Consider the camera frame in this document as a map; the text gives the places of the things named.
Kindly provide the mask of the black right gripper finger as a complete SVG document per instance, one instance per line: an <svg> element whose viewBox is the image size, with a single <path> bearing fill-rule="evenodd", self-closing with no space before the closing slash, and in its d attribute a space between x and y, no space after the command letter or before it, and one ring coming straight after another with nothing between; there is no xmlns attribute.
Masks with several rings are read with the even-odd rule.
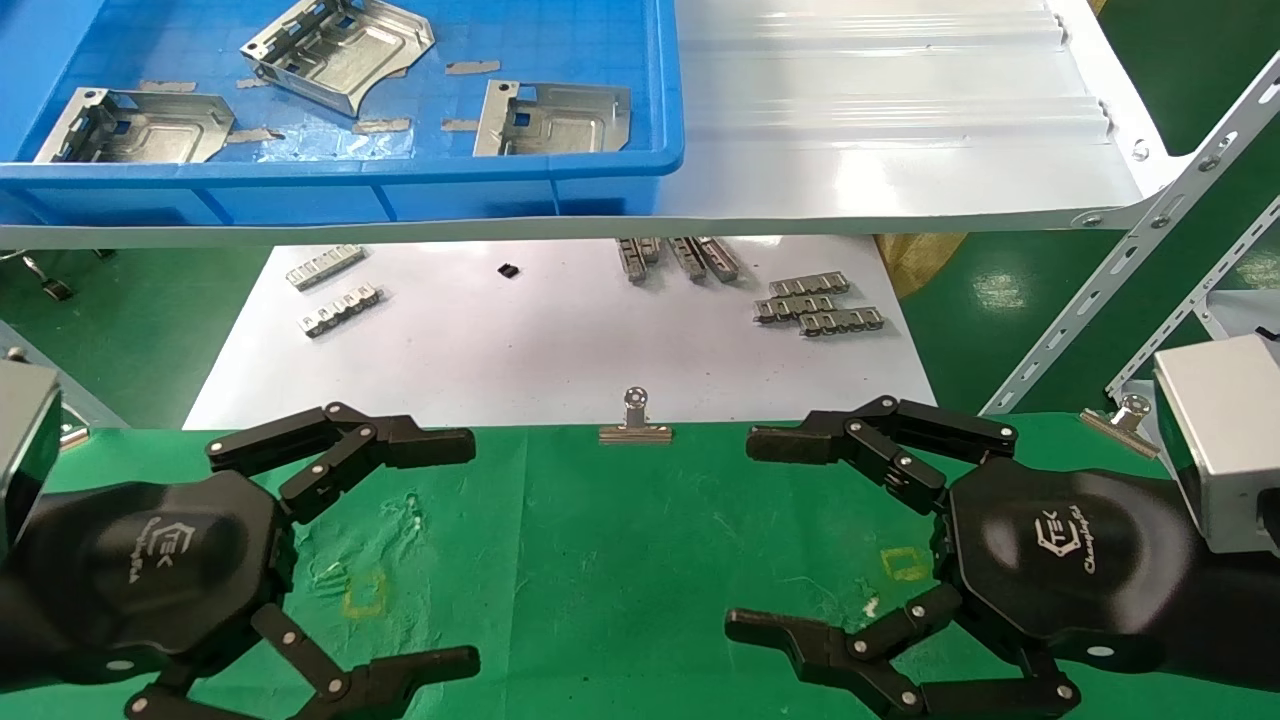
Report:
<svg viewBox="0 0 1280 720"><path fill-rule="evenodd" d="M893 660L961 616L964 594L937 585L859 632L818 620L731 609L728 639L786 653L801 683L846 691L879 719L1061 719L1082 702L1053 657L1014 652L1019 678L916 683Z"/></svg>
<svg viewBox="0 0 1280 720"><path fill-rule="evenodd" d="M1018 432L1002 423L881 396L852 411L809 413L796 427L753 427L746 455L760 462L846 462L920 515L945 509L946 477L918 457L972 465L1011 457Z"/></svg>

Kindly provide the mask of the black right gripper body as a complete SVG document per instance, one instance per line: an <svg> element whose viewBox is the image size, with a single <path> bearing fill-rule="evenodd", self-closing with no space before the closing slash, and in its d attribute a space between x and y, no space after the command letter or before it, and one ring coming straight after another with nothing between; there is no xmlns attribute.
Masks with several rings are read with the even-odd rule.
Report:
<svg viewBox="0 0 1280 720"><path fill-rule="evenodd" d="M998 657L1043 652L1111 673L1169 661L1169 614L1201 556L1175 488L993 459L947 498L945 574L965 600L959 621Z"/></svg>

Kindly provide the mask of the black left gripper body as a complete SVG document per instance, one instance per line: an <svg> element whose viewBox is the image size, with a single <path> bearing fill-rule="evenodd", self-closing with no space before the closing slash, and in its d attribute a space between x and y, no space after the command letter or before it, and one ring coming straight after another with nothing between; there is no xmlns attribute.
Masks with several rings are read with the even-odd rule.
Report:
<svg viewBox="0 0 1280 720"><path fill-rule="evenodd" d="M296 561L280 502L237 471L127 482L40 502L41 673L93 685L228 669L260 642Z"/></svg>

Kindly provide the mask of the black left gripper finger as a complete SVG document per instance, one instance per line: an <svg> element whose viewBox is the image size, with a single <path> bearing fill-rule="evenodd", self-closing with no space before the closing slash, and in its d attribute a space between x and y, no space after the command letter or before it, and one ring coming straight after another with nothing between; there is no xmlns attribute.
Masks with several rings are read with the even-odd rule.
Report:
<svg viewBox="0 0 1280 720"><path fill-rule="evenodd" d="M275 603L265 603L250 625L314 689L293 719L402 719L425 685L476 676L480 655L472 646L374 659L342 670ZM188 697L192 667L161 673L125 705L127 719L248 719L248 714L219 708Z"/></svg>
<svg viewBox="0 0 1280 720"><path fill-rule="evenodd" d="M470 429L424 429L408 415L369 416L329 404L238 430L206 447L214 471L244 477L298 461L307 465L279 488L292 521L314 521L379 468L466 464L476 456Z"/></svg>

